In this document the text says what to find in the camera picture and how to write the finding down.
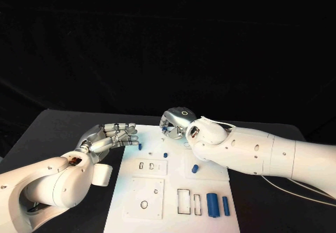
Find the table surface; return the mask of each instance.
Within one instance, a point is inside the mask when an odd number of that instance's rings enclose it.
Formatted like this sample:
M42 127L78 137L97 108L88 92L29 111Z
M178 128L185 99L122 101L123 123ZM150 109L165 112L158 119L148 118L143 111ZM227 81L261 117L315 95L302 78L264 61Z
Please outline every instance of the table surface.
M21 168L74 150L87 130L97 124L137 123L159 125L159 116L132 116L45 110L0 163L0 173ZM280 137L305 140L299 129L285 124L225 121L238 127L263 130ZM104 163L114 168L107 187L91 186L84 201L38 230L42 232L103 232L124 148L110 150ZM230 170L231 189L238 215L240 230L250 232L335 232L336 208L279 190L261 176ZM331 202L287 179L269 178L289 191Z

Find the robotic hand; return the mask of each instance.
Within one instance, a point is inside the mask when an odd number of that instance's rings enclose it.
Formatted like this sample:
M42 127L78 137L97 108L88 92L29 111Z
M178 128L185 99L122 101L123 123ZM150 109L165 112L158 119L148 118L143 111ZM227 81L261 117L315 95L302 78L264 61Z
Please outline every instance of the robotic hand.
M91 184L109 185L113 167L98 162L110 149L139 145L136 133L135 123L97 125L74 151L0 175L0 232L34 232L80 204ZM25 198L35 203L31 209Z
M165 135L179 139L185 133L194 154L202 161L211 160L246 174L302 181L336 198L336 146L289 140L205 117L195 120L191 113L186 108L171 108L160 127L165 129L173 123L178 134L163 130Z

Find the cable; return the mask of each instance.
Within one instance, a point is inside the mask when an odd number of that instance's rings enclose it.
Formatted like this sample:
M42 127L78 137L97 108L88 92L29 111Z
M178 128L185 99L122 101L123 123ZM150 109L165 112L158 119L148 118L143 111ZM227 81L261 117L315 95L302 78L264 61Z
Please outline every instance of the cable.
M214 122L214 123L218 123L218 124L224 124L224 125L231 126L231 127L233 127L231 129L234 129L234 128L235 128L235 125L233 125L233 124L230 124L230 123L224 123L224 122L220 122L220 121L211 120L211 119L208 119L205 116L202 116L201 118L205 118L208 121L211 121L211 122Z
M283 190L285 192L287 192L287 193L290 193L290 194L293 194L293 195L296 195L296 196L299 196L299 197L302 197L302 198L305 198L305 199L308 199L308 200L312 200L312 201L315 201L315 202L319 202L319 203L322 203L322 204L326 204L326 205L331 205L331 206L336 206L335 204L331 204L331 203L323 202L323 201L321 201L321 200L316 200L316 199L308 198L308 197L305 197L305 196L300 196L300 195L296 194L296 193L292 193L290 191L287 191L287 190L285 190L283 188L280 188L264 176L261 176L261 177L266 179L266 181L267 181L276 188L279 188L279 189Z
M295 182L297 185L300 185L300 186L303 186L305 188L308 188L309 190L312 190L313 192L316 192L316 193L319 193L321 195L325 195L326 197L329 197L329 198L332 198L332 199L336 200L336 198L332 197L329 194L326 194L326 193L323 193L323 192L315 190L313 188L309 188L306 185L300 184L297 181L295 181L295 180L292 180L292 179L289 179L289 180L290 180L292 182Z

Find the blue cylinder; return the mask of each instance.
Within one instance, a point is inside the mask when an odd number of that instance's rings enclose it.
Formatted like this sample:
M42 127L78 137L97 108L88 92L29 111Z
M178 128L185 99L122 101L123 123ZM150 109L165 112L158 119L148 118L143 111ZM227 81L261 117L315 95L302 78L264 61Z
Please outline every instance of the blue cylinder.
M192 173L197 173L197 172L198 172L198 164L195 164L192 167Z
M207 202L208 202L210 217L220 217L220 206L218 206L217 193L207 194Z
M225 216L230 216L230 203L227 197L222 197L222 205L224 205L224 214Z

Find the white board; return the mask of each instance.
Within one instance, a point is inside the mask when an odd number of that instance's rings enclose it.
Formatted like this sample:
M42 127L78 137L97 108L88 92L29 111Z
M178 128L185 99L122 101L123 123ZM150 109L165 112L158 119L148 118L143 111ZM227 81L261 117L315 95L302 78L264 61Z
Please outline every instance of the white board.
M186 139L173 140L163 136L159 126L137 125L139 141L143 144L143 149L129 146L124 150L123 162L120 166L120 174L114 189L114 196L110 206L110 212L106 223L106 233L238 233L240 226L237 220L237 212L234 206L234 199L231 194L231 187L228 181L227 169L217 167L217 172L210 172L207 177L207 169L212 166L198 161L199 164L199 178L188 177L186 167L188 163L194 163L194 158L185 160L191 155L192 150L186 147ZM137 159L165 160L168 161L168 174L139 174L135 172L135 164ZM127 204L130 200L130 192L133 191L133 178L153 178L165 180L163 188L163 211L162 219L143 219L136 217L126 217ZM178 214L178 189L188 189L191 191L191 215ZM212 218L208 216L207 193L217 193L220 203L221 217ZM201 212L202 215L195 215L195 201L194 196L199 195ZM228 197L231 216L224 215L224 206L221 197Z

